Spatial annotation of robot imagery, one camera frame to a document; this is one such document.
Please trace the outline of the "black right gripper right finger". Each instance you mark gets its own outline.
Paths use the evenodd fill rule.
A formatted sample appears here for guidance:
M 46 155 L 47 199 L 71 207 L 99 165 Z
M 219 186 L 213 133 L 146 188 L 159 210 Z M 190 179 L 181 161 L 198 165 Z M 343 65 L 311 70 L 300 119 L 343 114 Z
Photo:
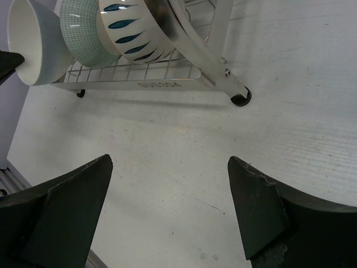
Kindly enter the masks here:
M 304 193 L 233 156 L 231 195 L 253 267 L 355 267 L 356 208 Z

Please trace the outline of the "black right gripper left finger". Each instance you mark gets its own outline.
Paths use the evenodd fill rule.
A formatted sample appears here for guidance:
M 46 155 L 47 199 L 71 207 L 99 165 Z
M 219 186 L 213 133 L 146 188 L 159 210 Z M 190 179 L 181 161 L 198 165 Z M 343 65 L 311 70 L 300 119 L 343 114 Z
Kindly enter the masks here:
M 37 186 L 1 192 L 1 267 L 84 267 L 112 171 L 105 154 Z

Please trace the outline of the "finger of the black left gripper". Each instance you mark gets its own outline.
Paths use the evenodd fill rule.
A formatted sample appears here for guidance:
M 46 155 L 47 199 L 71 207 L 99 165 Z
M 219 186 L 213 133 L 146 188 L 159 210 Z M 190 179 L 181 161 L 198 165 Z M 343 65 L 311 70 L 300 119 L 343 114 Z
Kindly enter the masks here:
M 16 52 L 0 52 L 0 84 L 3 84 L 25 62 L 25 58 Z

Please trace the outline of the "white ceramic bowl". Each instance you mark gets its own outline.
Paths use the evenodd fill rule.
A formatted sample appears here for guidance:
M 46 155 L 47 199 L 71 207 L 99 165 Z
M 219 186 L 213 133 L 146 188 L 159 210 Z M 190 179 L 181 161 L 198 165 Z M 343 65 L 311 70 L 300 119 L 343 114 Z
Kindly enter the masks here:
M 62 36 L 59 16 L 37 1 L 12 2 L 7 37 L 10 52 L 25 58 L 16 73 L 28 86 L 57 81 L 74 62 Z

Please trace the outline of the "light green ceramic bowl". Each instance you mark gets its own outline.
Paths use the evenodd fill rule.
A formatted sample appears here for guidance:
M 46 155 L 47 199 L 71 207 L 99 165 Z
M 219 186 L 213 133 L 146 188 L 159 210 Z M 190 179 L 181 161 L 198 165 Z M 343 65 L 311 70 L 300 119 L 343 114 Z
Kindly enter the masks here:
M 121 57 L 104 28 L 98 1 L 62 1 L 60 25 L 67 48 L 82 65 L 101 69 Z

